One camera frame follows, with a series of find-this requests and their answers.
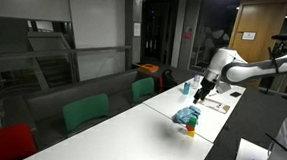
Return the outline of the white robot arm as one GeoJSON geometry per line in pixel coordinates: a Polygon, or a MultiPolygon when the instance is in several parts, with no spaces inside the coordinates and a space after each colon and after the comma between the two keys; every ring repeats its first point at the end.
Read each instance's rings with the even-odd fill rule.
{"type": "MultiPolygon", "coordinates": [[[[194,95],[193,102],[204,100],[220,82],[228,85],[287,74],[287,54],[272,60],[247,62],[230,48],[220,48],[214,54],[203,77],[201,88],[194,95]]],[[[283,120],[279,133],[273,138],[272,149],[267,160],[287,160],[287,117],[283,120]]]]}

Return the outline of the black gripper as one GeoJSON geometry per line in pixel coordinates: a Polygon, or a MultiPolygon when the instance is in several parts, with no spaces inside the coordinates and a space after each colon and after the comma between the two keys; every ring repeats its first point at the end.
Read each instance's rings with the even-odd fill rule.
{"type": "Polygon", "coordinates": [[[215,87],[215,83],[207,79],[203,79],[201,82],[201,88],[198,89],[198,96],[194,96],[193,103],[196,104],[198,100],[203,101],[209,92],[215,87]]]}

